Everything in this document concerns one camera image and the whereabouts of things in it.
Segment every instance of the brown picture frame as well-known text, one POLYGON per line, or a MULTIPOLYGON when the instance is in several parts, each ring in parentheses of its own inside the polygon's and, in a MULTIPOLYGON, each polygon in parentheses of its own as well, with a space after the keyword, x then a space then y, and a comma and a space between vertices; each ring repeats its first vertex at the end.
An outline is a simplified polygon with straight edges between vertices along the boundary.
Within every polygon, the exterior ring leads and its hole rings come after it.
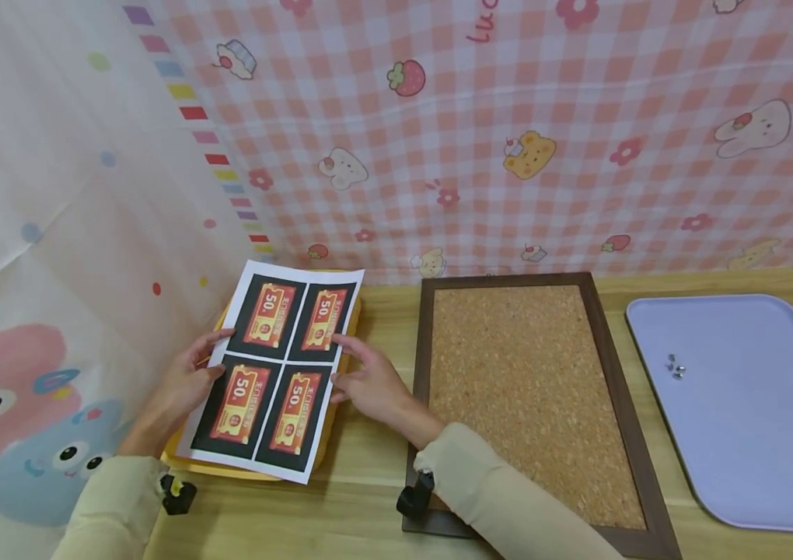
MULTIPOLYGON (((605 540, 619 553, 636 558, 654 560, 680 560, 676 535, 664 503, 655 467, 645 445, 636 409, 627 380, 620 367, 620 359, 607 319, 596 291, 596 283, 589 272, 567 272, 559 275, 477 276, 466 278, 426 278, 421 282, 421 307, 419 310, 418 343, 415 356, 415 397, 428 403, 431 382, 431 344, 434 323, 434 292, 438 289, 507 288, 528 285, 576 285, 583 299, 592 336, 596 341, 599 361, 605 383, 608 385, 611 404, 620 428, 627 459, 630 461, 633 482, 645 518, 645 530, 603 527, 595 525, 605 540)), ((407 460, 407 485, 414 485, 418 473, 413 468, 416 449, 409 446, 407 460)), ((455 513, 428 509, 418 519, 403 518, 403 531, 422 532, 450 537, 478 538, 470 526, 455 513)))

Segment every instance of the lavender tray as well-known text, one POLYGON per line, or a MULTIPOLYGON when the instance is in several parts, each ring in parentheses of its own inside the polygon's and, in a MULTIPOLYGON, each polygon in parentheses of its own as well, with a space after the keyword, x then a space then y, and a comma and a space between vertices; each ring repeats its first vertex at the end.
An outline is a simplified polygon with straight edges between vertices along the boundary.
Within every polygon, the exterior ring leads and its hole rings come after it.
POLYGON ((627 322, 698 500, 730 525, 793 531, 793 307, 638 299, 627 322))

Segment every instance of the pink checkered fabric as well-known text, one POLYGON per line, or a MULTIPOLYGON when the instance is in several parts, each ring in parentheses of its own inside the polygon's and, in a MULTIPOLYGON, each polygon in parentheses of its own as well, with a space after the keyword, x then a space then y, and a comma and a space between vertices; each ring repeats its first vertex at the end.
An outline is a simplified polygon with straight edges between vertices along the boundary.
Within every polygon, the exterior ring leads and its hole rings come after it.
POLYGON ((272 179, 248 188, 280 263, 391 284, 793 266, 793 0, 148 7, 241 175, 272 179), (526 131, 555 151, 521 179, 526 131))

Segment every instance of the light wood desk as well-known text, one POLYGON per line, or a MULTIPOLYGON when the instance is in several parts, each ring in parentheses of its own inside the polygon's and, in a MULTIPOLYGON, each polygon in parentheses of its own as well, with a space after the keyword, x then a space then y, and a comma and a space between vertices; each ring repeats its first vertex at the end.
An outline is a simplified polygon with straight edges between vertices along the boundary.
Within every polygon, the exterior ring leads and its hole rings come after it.
MULTIPOLYGON (((693 499, 624 319, 627 304, 642 296, 762 292, 793 305, 793 271, 597 278, 596 284, 684 560, 793 560, 793 533, 735 529, 693 499)), ((418 287, 362 290, 359 336, 382 348, 409 385, 419 294, 418 287)), ((406 457, 399 436, 343 406, 309 487, 190 475, 198 488, 194 506, 183 516, 161 513, 145 558, 496 558, 477 542, 400 530, 395 503, 406 457)))

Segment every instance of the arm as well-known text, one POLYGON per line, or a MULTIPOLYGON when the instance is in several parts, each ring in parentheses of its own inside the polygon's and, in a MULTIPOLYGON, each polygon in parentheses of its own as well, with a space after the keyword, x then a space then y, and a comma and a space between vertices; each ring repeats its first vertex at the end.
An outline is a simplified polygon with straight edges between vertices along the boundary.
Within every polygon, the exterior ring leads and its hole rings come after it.
POLYGON ((223 366, 201 367, 215 342, 233 330, 198 338, 179 354, 142 408, 116 457, 86 483, 53 560, 139 560, 160 511, 159 458, 169 438, 207 400, 223 366))
POLYGON ((141 560, 160 511, 154 457, 114 457, 89 479, 51 560, 141 560))
POLYGON ((415 458, 434 491, 506 560, 621 560, 584 520, 503 461, 465 425, 450 424, 415 458))
POLYGON ((384 354, 357 338, 335 342, 362 361, 337 376, 335 402, 400 432, 420 452, 417 471, 431 471, 434 491, 507 560, 621 560, 601 535, 548 492, 509 466, 465 425, 445 425, 416 401, 384 354))

